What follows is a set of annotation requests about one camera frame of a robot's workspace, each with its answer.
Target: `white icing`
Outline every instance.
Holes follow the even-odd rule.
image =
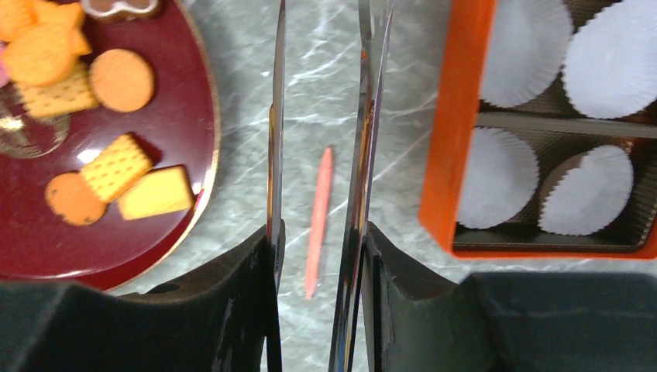
[[[132,14],[145,15],[155,10],[157,7],[158,0],[150,0],[150,4],[144,9],[136,8],[123,0],[119,0],[112,4],[112,9],[107,12],[99,12],[91,6],[91,0],[80,0],[82,4],[82,9],[89,14],[97,18],[111,17],[119,14],[120,12],[128,12]]]

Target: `plate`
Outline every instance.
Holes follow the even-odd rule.
[[[155,19],[104,24],[88,17],[84,25],[94,49],[85,62],[124,48],[151,64],[156,94],[141,110],[100,107],[39,122],[24,114],[11,86],[0,90],[0,278],[115,288],[171,253],[205,209],[218,165],[217,88],[193,19],[178,1],[164,5]],[[63,222],[45,202],[47,183],[79,170],[123,133],[134,133],[153,169],[185,166],[195,207],[123,221],[111,203],[90,226]]]

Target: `black plastic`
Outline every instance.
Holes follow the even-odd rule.
[[[258,371],[265,337],[280,370],[265,227],[149,294],[0,284],[1,371]]]
[[[657,281],[648,275],[482,273],[454,284],[372,223],[365,254],[372,372],[657,370]]]

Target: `red marker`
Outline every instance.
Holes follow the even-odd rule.
[[[322,255],[322,242],[326,226],[326,214],[329,209],[331,195],[331,179],[333,177],[333,150],[328,147],[324,150],[322,163],[317,176],[317,191],[315,204],[312,207],[312,220],[310,225],[310,239],[308,242],[308,262],[306,264],[306,278],[304,286],[306,298],[312,298],[317,286],[319,261]]]

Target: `chocolate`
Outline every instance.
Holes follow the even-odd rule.
[[[162,10],[163,0],[81,0],[84,11],[102,22],[153,18]]]

